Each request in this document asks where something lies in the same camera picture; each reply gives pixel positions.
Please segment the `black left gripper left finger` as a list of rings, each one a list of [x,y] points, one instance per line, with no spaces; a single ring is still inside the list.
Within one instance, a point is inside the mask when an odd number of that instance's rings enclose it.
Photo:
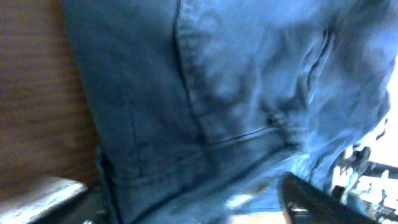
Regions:
[[[1,201],[1,224],[30,224],[88,191],[71,179],[46,176],[22,194]]]

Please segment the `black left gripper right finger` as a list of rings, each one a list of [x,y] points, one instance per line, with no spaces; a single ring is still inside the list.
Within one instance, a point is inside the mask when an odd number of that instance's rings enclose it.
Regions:
[[[292,223],[296,222],[294,207],[297,205],[320,223],[378,224],[291,172],[286,172],[281,180],[281,201]]]

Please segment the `navy blue shorts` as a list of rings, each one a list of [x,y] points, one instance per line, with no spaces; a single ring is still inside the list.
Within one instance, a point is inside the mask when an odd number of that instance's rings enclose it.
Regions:
[[[279,212],[391,104],[396,1],[68,0],[111,223]]]

